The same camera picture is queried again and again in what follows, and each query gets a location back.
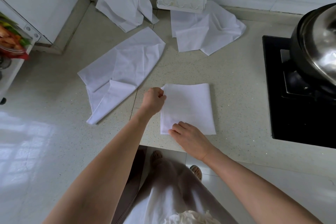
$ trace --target beige pants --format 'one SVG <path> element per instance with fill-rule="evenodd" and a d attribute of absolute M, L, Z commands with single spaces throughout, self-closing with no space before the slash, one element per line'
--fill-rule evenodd
<path fill-rule="evenodd" d="M 162 224 L 187 210 L 202 214 L 208 210 L 221 224 L 237 224 L 189 168 L 161 158 L 154 162 L 124 224 Z"/>

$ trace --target white napkin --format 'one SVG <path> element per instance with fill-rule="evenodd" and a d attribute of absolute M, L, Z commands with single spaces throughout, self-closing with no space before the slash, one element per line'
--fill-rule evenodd
<path fill-rule="evenodd" d="M 89 95 L 89 124 L 96 124 L 144 81 L 165 45 L 147 27 L 78 72 Z"/>
<path fill-rule="evenodd" d="M 124 32 L 141 25 L 144 15 L 153 24 L 159 21 L 149 0 L 98 0 L 96 8 Z"/>
<path fill-rule="evenodd" d="M 170 11 L 171 31 L 179 52 L 201 50 L 206 55 L 240 37 L 246 26 L 214 1 L 208 1 L 202 14 Z"/>
<path fill-rule="evenodd" d="M 197 127 L 205 135 L 215 135 L 209 84 L 166 84 L 167 96 L 161 109 L 161 134 L 167 135 L 174 123 L 183 121 Z"/>

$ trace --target pot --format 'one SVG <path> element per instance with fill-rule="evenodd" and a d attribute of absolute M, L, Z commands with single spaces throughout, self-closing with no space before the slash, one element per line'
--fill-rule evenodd
<path fill-rule="evenodd" d="M 291 37 L 290 56 L 308 84 L 336 97 L 336 3 L 301 18 Z"/>

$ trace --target stove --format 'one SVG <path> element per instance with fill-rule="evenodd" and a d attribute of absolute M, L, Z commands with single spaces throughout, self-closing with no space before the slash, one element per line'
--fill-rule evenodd
<path fill-rule="evenodd" d="M 290 39 L 263 36 L 274 139 L 336 148 L 336 99 L 311 87 L 289 55 Z"/>

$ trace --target foot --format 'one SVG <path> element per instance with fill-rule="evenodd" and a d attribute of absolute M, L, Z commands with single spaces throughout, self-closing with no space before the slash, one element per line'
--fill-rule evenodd
<path fill-rule="evenodd" d="M 150 165 L 153 167 L 153 163 L 160 158 L 163 158 L 162 152 L 159 150 L 153 151 L 149 160 Z"/>
<path fill-rule="evenodd" d="M 196 175 L 196 177 L 200 181 L 202 181 L 202 172 L 201 172 L 201 170 L 198 166 L 193 165 L 193 166 L 190 167 L 190 170 Z"/>

